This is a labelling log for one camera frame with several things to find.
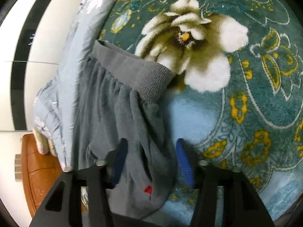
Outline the grey sweatpants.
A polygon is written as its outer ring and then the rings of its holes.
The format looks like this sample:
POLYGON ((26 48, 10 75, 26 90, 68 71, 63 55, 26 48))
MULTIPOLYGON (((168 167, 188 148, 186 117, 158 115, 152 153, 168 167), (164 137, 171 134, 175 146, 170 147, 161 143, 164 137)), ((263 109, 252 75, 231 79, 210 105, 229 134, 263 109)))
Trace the grey sweatpants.
POLYGON ((166 202, 176 177, 175 147, 165 129, 158 100, 173 78, 171 70, 97 40, 80 75, 73 152, 88 168, 128 142, 118 185, 109 191, 110 209, 141 219, 166 202))

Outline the orange wooden headboard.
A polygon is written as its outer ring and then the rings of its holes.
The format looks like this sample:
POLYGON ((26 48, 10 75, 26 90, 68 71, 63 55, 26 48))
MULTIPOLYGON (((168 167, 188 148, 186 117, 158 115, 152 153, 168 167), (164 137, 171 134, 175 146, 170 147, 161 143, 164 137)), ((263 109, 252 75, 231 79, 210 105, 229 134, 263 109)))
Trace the orange wooden headboard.
POLYGON ((21 172, 27 206, 33 217, 62 169, 56 157, 37 151, 33 134, 26 134, 22 137, 21 172))

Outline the lower yellow floral pillow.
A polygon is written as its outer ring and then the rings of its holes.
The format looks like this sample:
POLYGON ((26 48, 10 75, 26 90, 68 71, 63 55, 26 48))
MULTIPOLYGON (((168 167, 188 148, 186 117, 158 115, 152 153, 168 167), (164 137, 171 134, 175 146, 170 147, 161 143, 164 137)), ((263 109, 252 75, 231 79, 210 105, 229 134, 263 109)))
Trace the lower yellow floral pillow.
POLYGON ((56 149, 55 149, 55 146, 53 144, 53 141, 52 140, 48 140, 48 147, 49 147, 49 152, 52 156, 54 157, 57 157, 57 152, 56 152, 56 149))

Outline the light blue floral duvet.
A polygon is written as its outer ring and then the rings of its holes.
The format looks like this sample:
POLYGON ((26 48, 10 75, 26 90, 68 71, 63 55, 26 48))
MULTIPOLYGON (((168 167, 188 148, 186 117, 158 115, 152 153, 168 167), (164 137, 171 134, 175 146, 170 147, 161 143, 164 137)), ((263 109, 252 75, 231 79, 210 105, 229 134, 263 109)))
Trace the light blue floral duvet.
POLYGON ((72 132, 80 74, 116 0, 82 0, 67 35, 55 76, 34 100, 33 129, 52 141, 62 169, 72 166, 72 132))

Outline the teal floral plush blanket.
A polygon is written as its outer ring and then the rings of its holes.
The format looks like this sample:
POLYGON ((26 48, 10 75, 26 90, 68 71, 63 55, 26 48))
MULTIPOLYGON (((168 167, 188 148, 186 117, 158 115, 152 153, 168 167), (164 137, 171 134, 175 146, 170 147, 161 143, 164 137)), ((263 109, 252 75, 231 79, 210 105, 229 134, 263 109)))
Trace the teal floral plush blanket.
MULTIPOLYGON (((302 25, 284 0, 116 0, 98 40, 171 70, 158 105, 175 149, 238 168, 275 226, 302 226, 302 25)), ((141 219, 189 225, 197 197, 177 162, 141 219)))

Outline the white wardrobe with black stripe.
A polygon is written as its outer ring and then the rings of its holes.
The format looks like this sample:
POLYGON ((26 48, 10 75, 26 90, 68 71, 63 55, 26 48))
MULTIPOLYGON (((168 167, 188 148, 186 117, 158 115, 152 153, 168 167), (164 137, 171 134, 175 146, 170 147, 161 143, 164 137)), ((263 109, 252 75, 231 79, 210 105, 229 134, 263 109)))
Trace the white wardrobe with black stripe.
POLYGON ((33 101, 51 80, 81 0, 17 0, 1 23, 1 201, 18 226, 31 215, 15 177, 22 137, 32 132, 33 101))

